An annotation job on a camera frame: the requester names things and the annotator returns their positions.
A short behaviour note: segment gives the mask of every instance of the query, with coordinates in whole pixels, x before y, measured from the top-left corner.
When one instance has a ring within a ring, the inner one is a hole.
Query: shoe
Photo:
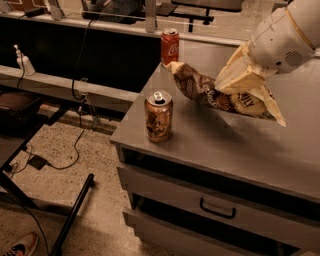
[[[38,236],[30,232],[15,243],[3,256],[31,256],[38,244]]]

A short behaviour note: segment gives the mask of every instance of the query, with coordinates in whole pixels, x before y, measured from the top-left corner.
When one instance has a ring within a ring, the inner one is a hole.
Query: drawer
[[[125,208],[123,215],[137,237],[184,255],[274,256],[297,251],[147,198],[141,197],[135,210]]]
[[[297,248],[320,251],[319,222],[129,164],[118,164],[121,186],[190,213]]]

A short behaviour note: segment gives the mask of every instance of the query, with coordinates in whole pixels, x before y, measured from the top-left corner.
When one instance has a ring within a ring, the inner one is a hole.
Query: terrazzo floor
[[[43,105],[41,112],[49,116],[55,109]],[[162,247],[141,242],[127,227],[122,217],[123,207],[129,207],[127,194],[120,187],[116,163],[117,153],[109,138],[118,123],[101,119],[95,131],[90,130],[92,120],[82,119],[84,133],[76,148],[78,161],[65,170],[56,170],[48,165],[40,171],[27,167],[15,174],[12,180],[33,198],[72,206],[89,173],[95,175],[95,187],[90,189],[79,210],[73,227],[63,246],[63,255],[117,255],[117,256],[175,256]],[[28,144],[32,150],[56,167],[64,167],[76,159],[73,147],[83,131],[79,117],[68,111],[58,122],[43,128]],[[22,151],[12,162],[21,170],[29,154]],[[66,217],[43,211],[31,210],[39,221],[46,236],[48,247],[52,248]],[[39,244],[35,256],[47,255],[44,238],[35,220],[21,207],[0,203],[0,255],[24,234],[35,231]]]

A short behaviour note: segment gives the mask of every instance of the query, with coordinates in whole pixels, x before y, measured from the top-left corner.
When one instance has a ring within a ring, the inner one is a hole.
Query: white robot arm
[[[314,58],[320,44],[320,0],[294,0],[262,21],[216,79],[224,93],[248,91],[275,73],[289,73]]]

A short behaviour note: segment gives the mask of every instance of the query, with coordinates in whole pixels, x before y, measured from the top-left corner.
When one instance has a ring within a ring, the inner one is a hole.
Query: soda can
[[[179,60],[179,32],[174,28],[164,29],[161,35],[161,63],[167,66]]]
[[[172,131],[173,101],[163,90],[152,92],[144,102],[146,134],[152,142],[169,139]]]

